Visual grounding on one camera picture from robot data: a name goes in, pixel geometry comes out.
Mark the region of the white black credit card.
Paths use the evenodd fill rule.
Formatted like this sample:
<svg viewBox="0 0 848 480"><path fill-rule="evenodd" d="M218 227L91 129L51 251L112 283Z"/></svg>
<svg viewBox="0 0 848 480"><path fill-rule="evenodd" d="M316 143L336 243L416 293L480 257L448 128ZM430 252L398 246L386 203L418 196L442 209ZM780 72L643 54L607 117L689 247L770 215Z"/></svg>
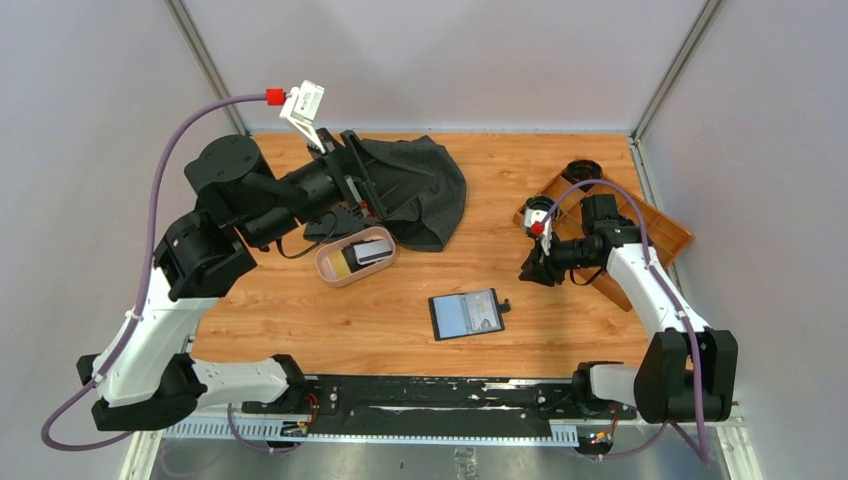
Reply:
<svg viewBox="0 0 848 480"><path fill-rule="evenodd" d="M465 296L468 312L468 329L472 333L501 329L498 304L490 290L469 293Z"/></svg>

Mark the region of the black leather card holder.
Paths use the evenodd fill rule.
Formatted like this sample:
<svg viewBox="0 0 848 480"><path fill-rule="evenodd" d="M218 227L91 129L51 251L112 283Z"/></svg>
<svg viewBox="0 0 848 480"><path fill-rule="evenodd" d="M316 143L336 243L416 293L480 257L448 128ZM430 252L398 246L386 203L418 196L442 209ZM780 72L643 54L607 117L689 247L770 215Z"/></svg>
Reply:
<svg viewBox="0 0 848 480"><path fill-rule="evenodd" d="M498 331L472 333L468 329L468 312L465 296L469 293L490 290L498 304L498 311L502 327ZM494 288L478 291L440 295L428 299L428 307L431 316L433 336L436 341L453 340L463 337L478 336L503 331L505 324L503 315L512 310L510 301L506 298L500 300Z"/></svg>

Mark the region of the pink oval tray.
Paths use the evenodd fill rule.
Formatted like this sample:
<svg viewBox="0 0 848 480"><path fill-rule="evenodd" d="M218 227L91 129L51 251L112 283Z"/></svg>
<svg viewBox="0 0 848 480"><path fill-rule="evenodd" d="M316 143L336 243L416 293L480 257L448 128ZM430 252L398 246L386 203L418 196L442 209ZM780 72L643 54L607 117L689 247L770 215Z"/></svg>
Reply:
<svg viewBox="0 0 848 480"><path fill-rule="evenodd" d="M329 269L327 256L342 250L349 263L351 275L335 280ZM369 227L318 249L315 266L319 277L330 287L342 288L392 265L397 255L397 245L383 227Z"/></svg>

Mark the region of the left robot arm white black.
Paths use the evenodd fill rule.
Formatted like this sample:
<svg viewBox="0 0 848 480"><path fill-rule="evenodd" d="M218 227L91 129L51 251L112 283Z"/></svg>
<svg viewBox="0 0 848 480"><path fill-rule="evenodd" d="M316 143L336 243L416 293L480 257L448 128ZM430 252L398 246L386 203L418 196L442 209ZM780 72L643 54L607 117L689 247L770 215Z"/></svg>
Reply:
<svg viewBox="0 0 848 480"><path fill-rule="evenodd" d="M283 413L304 405L307 383L292 357L203 362L188 353L188 338L256 267L254 250L268 250L343 203L396 220L436 184L446 151L428 137L384 142L321 130L310 155L279 177L257 142L236 134L211 142L185 167L195 206L153 248L148 289L130 314L126 339L78 363L97 386L92 416L99 431L161 430L222 404L269 404Z"/></svg>

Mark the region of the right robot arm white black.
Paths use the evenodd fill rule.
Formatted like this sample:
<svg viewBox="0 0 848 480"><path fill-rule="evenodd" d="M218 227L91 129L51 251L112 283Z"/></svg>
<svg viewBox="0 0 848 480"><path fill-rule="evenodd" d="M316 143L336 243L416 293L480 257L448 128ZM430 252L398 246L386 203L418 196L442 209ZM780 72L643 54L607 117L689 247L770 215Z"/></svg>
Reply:
<svg viewBox="0 0 848 480"><path fill-rule="evenodd" d="M619 212L614 195L581 200L583 234L574 239L555 233L553 205L535 196L523 207L521 227L534 246L520 280L553 287L577 269L595 268L618 284L651 337L637 368L581 363L572 376L575 411L592 418L617 403L654 424L728 419L738 360L733 334L712 328L671 285L651 240Z"/></svg>

